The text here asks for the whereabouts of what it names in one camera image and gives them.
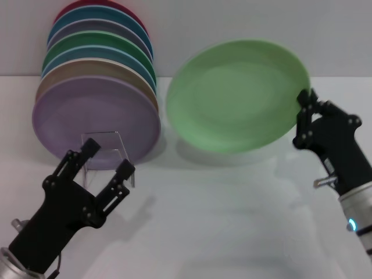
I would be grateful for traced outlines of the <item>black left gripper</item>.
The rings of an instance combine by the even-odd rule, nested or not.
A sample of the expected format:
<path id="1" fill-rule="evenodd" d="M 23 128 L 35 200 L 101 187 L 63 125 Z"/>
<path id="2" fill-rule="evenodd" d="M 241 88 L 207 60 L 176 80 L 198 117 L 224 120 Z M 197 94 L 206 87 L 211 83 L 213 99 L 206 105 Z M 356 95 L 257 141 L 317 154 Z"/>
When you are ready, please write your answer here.
<path id="1" fill-rule="evenodd" d="M 129 195 L 124 182 L 134 174 L 135 167 L 127 159 L 96 197 L 73 181 L 100 148 L 94 139 L 87 139 L 79 152 L 68 150 L 54 176 L 44 180 L 41 207 L 9 245 L 26 269 L 45 273 L 78 230 L 102 227 L 105 217 Z"/>

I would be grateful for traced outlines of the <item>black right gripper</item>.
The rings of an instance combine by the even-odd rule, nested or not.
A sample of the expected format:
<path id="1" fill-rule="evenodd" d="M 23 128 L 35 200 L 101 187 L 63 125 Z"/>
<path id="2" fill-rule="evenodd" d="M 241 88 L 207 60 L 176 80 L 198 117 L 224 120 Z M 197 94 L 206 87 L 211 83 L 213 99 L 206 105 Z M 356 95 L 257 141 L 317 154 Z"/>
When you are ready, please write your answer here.
<path id="1" fill-rule="evenodd" d="M 355 140 L 362 125 L 358 115 L 348 114 L 331 101 L 319 99 L 315 90 L 302 90 L 297 97 L 300 111 L 296 116 L 297 149 L 314 152 L 329 176 L 337 178 L 335 191 L 344 195 L 371 181 L 371 164 Z M 322 115 L 312 122 L 313 110 Z"/>

